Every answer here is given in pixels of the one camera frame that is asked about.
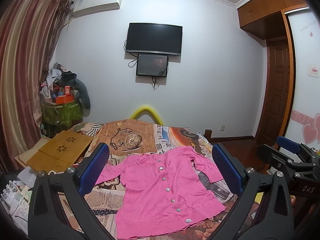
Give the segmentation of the white wall air conditioner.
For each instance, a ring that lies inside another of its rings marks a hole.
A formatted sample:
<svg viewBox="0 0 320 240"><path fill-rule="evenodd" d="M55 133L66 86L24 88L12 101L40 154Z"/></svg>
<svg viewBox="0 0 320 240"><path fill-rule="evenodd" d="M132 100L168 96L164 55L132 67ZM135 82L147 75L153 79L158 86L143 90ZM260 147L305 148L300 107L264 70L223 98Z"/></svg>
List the white wall air conditioner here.
<svg viewBox="0 0 320 240"><path fill-rule="evenodd" d="M122 0L78 0L74 2L75 18L95 14L97 12L119 10Z"/></svg>

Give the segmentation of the orange box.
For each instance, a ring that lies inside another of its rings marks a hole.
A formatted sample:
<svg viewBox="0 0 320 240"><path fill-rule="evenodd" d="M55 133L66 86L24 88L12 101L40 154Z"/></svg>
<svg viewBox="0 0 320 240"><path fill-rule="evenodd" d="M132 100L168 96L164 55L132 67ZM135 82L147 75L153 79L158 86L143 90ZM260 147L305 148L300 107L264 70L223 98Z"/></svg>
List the orange box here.
<svg viewBox="0 0 320 240"><path fill-rule="evenodd" d="M74 96L72 95L62 95L55 98L55 103L57 105L65 104L74 101Z"/></svg>

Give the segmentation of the wooden overhead wardrobe cabinet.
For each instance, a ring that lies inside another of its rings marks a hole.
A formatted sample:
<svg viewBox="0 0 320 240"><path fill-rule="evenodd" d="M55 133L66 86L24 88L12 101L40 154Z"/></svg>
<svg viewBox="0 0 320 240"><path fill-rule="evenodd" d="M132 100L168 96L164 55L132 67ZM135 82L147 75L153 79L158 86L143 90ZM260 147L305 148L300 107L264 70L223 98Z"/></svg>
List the wooden overhead wardrobe cabinet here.
<svg viewBox="0 0 320 240"><path fill-rule="evenodd" d="M305 0L251 0L238 9L240 28L262 40L285 36L281 11L305 5Z"/></svg>

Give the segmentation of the green fabric storage box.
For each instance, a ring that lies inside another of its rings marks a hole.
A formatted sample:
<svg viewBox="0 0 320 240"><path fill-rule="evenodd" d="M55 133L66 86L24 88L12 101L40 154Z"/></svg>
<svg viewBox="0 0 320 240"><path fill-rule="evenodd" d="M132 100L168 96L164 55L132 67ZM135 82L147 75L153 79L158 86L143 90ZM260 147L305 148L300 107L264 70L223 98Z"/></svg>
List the green fabric storage box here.
<svg viewBox="0 0 320 240"><path fill-rule="evenodd" d="M82 107L77 101L61 105L44 103L41 105L41 111L42 133L49 138L53 138L57 133L82 122Z"/></svg>

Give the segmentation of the yellow foam arch tube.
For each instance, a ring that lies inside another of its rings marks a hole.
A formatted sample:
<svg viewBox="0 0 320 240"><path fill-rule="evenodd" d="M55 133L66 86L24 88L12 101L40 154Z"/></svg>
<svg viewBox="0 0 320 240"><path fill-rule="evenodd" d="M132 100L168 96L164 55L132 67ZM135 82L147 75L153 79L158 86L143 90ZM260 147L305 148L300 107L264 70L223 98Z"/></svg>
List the yellow foam arch tube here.
<svg viewBox="0 0 320 240"><path fill-rule="evenodd" d="M164 122L161 119L161 117L159 116L159 114L150 106L144 105L139 107L137 110L135 110L132 115L129 117L129 119L133 120L137 120L139 119L141 116L143 115L148 115L154 123L164 126Z"/></svg>

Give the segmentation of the striped red beige curtain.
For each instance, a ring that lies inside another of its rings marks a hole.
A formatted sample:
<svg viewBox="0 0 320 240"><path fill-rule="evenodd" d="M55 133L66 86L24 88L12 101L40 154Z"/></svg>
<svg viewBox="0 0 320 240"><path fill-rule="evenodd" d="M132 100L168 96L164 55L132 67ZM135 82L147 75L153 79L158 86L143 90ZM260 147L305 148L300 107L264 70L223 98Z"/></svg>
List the striped red beige curtain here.
<svg viewBox="0 0 320 240"><path fill-rule="evenodd" d="M1 173L40 139L40 85L72 0L13 0L1 17Z"/></svg>

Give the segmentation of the brown wooden door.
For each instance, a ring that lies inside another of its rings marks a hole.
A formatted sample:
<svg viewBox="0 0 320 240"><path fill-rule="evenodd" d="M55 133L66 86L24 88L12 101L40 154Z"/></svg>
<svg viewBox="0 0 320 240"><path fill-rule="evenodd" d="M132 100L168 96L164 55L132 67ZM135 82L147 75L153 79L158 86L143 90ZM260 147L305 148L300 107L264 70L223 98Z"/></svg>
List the brown wooden door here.
<svg viewBox="0 0 320 240"><path fill-rule="evenodd" d="M287 39L267 41L267 80L263 110L255 141L273 146L280 133L287 104L290 79Z"/></svg>

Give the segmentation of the wooden bed post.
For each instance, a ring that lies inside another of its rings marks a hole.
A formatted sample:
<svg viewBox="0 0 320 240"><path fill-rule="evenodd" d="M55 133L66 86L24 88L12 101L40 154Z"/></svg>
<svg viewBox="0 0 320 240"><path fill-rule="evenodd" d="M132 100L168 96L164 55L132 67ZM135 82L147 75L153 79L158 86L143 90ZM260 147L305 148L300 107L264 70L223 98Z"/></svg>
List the wooden bed post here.
<svg viewBox="0 0 320 240"><path fill-rule="evenodd" d="M211 136L212 136L212 130L211 129L206 129L204 131L204 135L203 135L208 142L211 142Z"/></svg>

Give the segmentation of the small black wall monitor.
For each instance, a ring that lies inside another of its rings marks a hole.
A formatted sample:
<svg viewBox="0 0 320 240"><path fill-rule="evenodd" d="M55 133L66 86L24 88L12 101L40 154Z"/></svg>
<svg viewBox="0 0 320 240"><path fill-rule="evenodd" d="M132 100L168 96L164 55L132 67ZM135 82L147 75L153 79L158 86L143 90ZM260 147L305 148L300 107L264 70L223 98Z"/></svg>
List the small black wall monitor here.
<svg viewBox="0 0 320 240"><path fill-rule="evenodd" d="M166 55L138 54L136 75L167 77L169 58Z"/></svg>

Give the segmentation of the printed newspaper pattern bedspread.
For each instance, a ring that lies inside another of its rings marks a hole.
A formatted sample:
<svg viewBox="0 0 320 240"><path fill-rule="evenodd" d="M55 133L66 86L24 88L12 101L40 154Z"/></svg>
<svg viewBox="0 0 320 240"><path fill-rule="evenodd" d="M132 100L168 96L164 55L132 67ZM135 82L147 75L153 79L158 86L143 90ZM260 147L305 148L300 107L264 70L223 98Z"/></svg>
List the printed newspaper pattern bedspread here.
<svg viewBox="0 0 320 240"><path fill-rule="evenodd" d="M85 201L115 239L208 239L237 200L200 133L139 120L71 131L93 138L86 156L110 149Z"/></svg>

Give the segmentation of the pink knit cardigan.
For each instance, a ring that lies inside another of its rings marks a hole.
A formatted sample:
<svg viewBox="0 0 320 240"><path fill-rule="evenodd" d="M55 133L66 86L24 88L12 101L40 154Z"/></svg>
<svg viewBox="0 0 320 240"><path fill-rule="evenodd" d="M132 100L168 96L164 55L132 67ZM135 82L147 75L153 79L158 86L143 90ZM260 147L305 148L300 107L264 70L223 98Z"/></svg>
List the pink knit cardigan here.
<svg viewBox="0 0 320 240"><path fill-rule="evenodd" d="M223 179L215 163L191 146L163 154L131 155L118 165L105 165L96 184L119 178L125 187L123 205L116 214L117 238L169 234L225 211L196 171L210 183Z"/></svg>

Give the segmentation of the pile of papers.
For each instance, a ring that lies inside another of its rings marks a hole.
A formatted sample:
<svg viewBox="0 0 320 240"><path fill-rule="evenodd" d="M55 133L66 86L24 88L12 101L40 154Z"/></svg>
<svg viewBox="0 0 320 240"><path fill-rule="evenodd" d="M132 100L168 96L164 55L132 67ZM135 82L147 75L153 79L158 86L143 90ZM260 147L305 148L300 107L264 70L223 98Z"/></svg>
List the pile of papers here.
<svg viewBox="0 0 320 240"><path fill-rule="evenodd" d="M18 174L1 173L1 227L28 239L28 210L36 172L29 166Z"/></svg>

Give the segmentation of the grey plush toy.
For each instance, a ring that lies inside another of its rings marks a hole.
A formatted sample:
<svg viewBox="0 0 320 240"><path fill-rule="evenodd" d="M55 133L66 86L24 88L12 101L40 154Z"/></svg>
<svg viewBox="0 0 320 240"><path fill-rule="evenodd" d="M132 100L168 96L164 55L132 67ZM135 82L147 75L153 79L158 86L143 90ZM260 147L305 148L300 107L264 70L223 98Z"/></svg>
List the grey plush toy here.
<svg viewBox="0 0 320 240"><path fill-rule="evenodd" d="M85 84L82 81L80 81L78 79L71 79L71 80L67 80L67 81L61 79L58 82L58 84L60 87L70 86L72 89L77 90L79 92L79 99L81 100L84 109L91 108L89 94L88 94L88 91L87 91Z"/></svg>

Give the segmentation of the black wall television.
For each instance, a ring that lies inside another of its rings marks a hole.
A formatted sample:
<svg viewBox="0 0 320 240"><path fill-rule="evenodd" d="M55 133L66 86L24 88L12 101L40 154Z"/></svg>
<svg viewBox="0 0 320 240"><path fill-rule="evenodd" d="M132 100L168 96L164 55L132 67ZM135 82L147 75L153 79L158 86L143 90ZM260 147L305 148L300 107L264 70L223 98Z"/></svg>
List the black wall television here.
<svg viewBox="0 0 320 240"><path fill-rule="evenodd" d="M170 24L130 23L125 51L180 56L183 27Z"/></svg>

